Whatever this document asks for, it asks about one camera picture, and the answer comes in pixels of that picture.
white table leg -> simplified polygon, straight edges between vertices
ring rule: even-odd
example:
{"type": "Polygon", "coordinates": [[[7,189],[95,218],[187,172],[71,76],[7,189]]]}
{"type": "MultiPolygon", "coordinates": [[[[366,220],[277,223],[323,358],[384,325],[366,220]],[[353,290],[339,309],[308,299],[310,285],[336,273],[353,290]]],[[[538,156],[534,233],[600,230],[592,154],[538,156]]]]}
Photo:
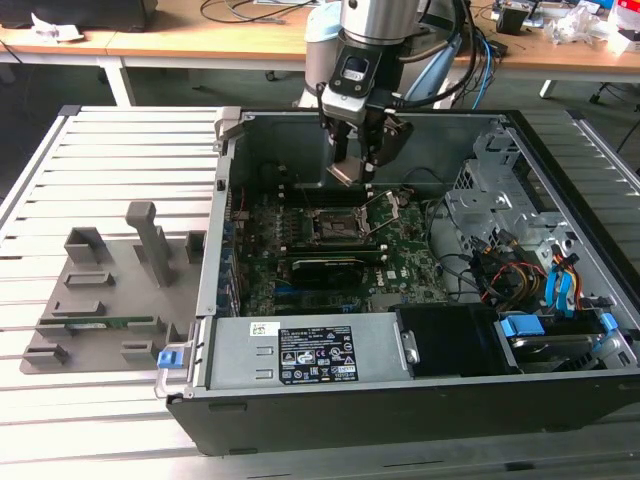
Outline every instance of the white table leg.
{"type": "Polygon", "coordinates": [[[556,87],[556,80],[545,80],[542,89],[540,90],[540,98],[549,98],[553,94],[553,89],[556,87]]]}
{"type": "Polygon", "coordinates": [[[100,66],[104,68],[111,87],[111,93],[119,107],[132,107],[136,104],[133,96],[127,69],[122,64],[120,57],[105,57],[101,59],[100,66]]]}
{"type": "Polygon", "coordinates": [[[16,76],[11,71],[11,67],[6,63],[0,63],[0,81],[6,84],[16,81],[16,76]]]}

power supply label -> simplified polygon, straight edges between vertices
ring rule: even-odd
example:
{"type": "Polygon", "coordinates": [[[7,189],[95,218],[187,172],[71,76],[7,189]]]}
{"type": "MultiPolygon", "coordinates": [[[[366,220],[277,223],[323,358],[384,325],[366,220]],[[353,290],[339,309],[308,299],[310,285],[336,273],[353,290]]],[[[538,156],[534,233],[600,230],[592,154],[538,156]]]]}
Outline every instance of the power supply label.
{"type": "Polygon", "coordinates": [[[282,328],[278,340],[285,385],[358,380],[351,327],[282,328]]]}

blue cable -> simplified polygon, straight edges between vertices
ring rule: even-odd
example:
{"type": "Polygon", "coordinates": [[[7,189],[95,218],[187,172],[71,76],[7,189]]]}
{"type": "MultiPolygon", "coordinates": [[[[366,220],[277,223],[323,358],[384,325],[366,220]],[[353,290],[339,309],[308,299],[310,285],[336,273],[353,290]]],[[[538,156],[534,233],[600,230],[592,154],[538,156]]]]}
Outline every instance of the blue cable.
{"type": "Polygon", "coordinates": [[[484,43],[484,48],[487,51],[487,68],[484,71],[484,78],[482,79],[482,85],[480,86],[480,91],[478,92],[476,101],[473,104],[473,110],[476,109],[480,100],[484,97],[485,89],[487,88],[487,80],[489,79],[489,71],[491,70],[491,47],[484,38],[482,39],[482,43],[484,43]]]}

green circuit board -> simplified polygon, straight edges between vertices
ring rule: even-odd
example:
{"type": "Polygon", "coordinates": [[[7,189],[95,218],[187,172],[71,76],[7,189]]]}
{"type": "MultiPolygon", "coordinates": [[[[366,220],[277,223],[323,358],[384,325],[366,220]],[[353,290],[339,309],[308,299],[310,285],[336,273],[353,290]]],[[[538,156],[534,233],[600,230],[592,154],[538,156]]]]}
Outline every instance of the green circuit board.
{"type": "Polygon", "coordinates": [[[399,198],[398,191],[386,191],[366,209],[370,234],[360,231],[357,207],[290,207],[269,195],[248,203],[235,214],[240,314],[385,312],[402,303],[446,301],[437,261],[425,243],[424,208],[403,192],[393,219],[389,194],[399,198]],[[332,262],[337,275],[356,281],[335,289],[309,287],[304,275],[296,276],[299,261],[306,267],[332,262]]]}

motherboard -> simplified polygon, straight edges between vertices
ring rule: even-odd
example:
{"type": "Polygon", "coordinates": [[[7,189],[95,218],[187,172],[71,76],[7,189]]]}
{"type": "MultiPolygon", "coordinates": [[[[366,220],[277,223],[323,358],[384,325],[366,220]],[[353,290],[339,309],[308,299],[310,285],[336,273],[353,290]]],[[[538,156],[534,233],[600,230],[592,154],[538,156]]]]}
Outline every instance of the motherboard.
{"type": "Polygon", "coordinates": [[[446,301],[425,241],[424,202],[404,190],[354,190],[234,195],[233,315],[386,312],[446,301]]]}

